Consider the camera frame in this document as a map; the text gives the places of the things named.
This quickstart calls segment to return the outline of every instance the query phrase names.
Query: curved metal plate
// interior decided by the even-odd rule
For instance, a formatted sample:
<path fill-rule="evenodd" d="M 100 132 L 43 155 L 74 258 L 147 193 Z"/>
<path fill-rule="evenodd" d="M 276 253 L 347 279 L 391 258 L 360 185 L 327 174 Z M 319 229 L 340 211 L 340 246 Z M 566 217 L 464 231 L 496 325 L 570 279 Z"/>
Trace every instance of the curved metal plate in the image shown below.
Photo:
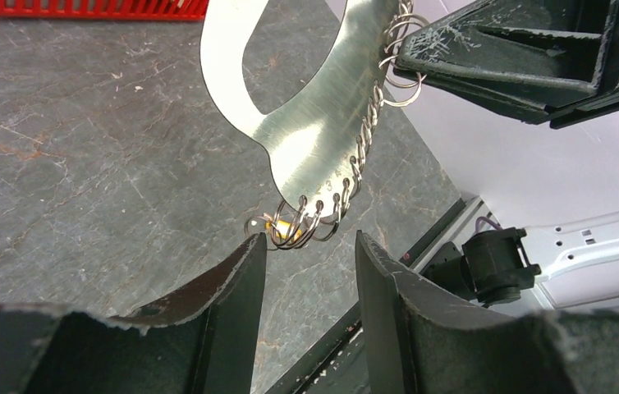
<path fill-rule="evenodd" d="M 295 209 L 302 195 L 311 214 L 324 202 L 330 216 L 333 196 L 351 179 L 350 157 L 374 82 L 385 71 L 383 33 L 398 12 L 398 0 L 348 0 L 341 28 L 326 61 L 287 103 L 264 115 L 251 101 L 242 75 L 244 49 L 268 0 L 210 2 L 201 37 L 201 69 L 211 98 L 239 131 L 261 144 L 282 197 Z"/>

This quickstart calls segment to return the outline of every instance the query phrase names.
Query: black plastic part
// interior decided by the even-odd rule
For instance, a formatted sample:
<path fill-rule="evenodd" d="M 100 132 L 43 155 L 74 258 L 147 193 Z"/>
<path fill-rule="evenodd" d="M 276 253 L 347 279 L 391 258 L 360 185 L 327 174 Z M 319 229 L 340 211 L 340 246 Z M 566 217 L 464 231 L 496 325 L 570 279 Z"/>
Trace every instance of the black plastic part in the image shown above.
<path fill-rule="evenodd" d="M 248 394 L 266 276 L 253 235 L 126 317 L 0 305 L 0 393 Z"/>
<path fill-rule="evenodd" d="M 512 318 L 406 269 L 360 231 L 355 249 L 370 389 L 354 392 L 619 393 L 619 314 Z"/>
<path fill-rule="evenodd" d="M 429 261 L 423 276 L 464 300 L 474 300 L 476 293 L 466 259 L 452 242 L 447 242 Z"/>
<path fill-rule="evenodd" d="M 541 268 L 523 261 L 520 239 L 524 230 L 508 228 L 484 231 L 463 246 L 471 284 L 476 298 L 486 306 L 520 299 L 520 291 L 534 287 L 534 276 Z"/>
<path fill-rule="evenodd" d="M 396 70 L 554 129 L 619 111 L 619 0 L 479 0 L 406 37 Z"/>

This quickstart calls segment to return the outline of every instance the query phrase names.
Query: red crate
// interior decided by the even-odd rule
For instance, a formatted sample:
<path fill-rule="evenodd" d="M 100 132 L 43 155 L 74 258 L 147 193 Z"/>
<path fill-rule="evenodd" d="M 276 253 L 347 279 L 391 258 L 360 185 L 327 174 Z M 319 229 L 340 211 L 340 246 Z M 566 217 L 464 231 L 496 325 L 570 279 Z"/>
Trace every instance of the red crate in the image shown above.
<path fill-rule="evenodd" d="M 201 21 L 209 0 L 0 0 L 0 17 Z"/>

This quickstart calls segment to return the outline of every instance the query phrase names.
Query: cable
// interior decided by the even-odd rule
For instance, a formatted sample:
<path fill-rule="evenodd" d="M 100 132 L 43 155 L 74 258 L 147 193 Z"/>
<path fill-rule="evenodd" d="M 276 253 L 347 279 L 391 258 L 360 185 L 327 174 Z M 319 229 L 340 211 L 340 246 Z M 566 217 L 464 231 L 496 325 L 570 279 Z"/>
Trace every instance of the cable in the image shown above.
<path fill-rule="evenodd" d="M 491 218 L 480 216 L 476 218 L 476 234 L 479 234 L 481 232 L 481 229 L 484 228 L 485 223 L 498 231 L 501 231 L 503 229 L 503 227 L 500 224 L 494 222 L 493 220 L 491 220 Z"/>

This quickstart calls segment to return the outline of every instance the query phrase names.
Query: marble surface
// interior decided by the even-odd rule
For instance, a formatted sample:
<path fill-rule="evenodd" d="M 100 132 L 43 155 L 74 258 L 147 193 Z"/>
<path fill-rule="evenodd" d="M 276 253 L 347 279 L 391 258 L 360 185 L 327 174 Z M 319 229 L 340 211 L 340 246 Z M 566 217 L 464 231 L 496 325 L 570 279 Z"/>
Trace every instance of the marble surface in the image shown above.
<path fill-rule="evenodd" d="M 301 89 L 338 25 L 322 0 L 269 2 L 244 62 L 259 109 Z M 266 153 L 207 95 L 200 32 L 0 21 L 0 302 L 126 314 L 222 260 L 245 219 L 277 204 Z M 399 255 L 458 197 L 403 113 L 386 109 L 339 235 L 268 257 L 252 392 L 356 301 L 357 229 Z"/>

